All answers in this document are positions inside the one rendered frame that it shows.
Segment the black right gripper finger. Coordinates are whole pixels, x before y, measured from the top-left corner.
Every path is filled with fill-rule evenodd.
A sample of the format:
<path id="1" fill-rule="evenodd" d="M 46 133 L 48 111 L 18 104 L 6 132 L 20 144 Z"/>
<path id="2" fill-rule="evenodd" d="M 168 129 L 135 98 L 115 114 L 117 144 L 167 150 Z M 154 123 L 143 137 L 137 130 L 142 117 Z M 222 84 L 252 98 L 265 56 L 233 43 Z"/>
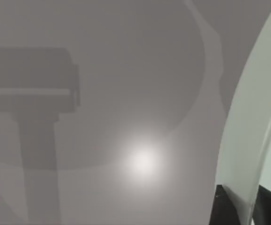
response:
<path id="1" fill-rule="evenodd" d="M 240 225 L 239 216 L 222 185 L 217 185 L 209 225 Z M 271 191 L 260 186 L 251 225 L 271 225 Z"/>

